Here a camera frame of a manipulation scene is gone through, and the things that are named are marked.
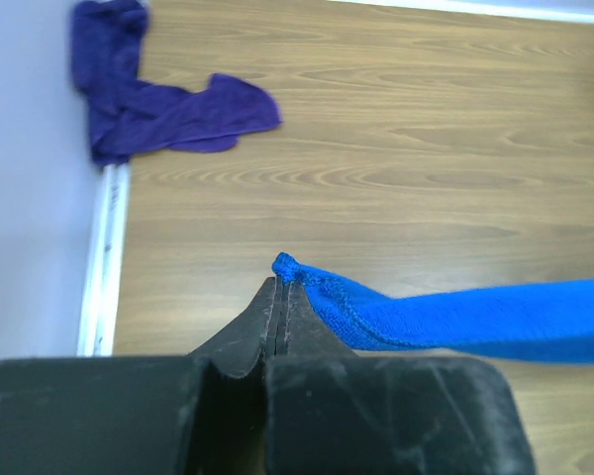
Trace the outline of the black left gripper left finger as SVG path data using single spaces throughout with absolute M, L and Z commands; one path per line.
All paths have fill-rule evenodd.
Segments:
M 282 284 L 187 355 L 0 360 L 0 474 L 260 474 Z

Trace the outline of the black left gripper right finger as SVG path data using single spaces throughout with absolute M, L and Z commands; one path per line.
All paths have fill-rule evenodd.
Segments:
M 533 474 L 510 387 L 471 357 L 353 353 L 277 282 L 265 360 L 270 474 Z

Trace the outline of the blue towel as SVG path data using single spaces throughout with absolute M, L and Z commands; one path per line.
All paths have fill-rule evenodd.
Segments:
M 287 253 L 275 275 L 304 287 L 320 319 L 364 351 L 445 348 L 492 358 L 594 364 L 594 279 L 394 298 Z

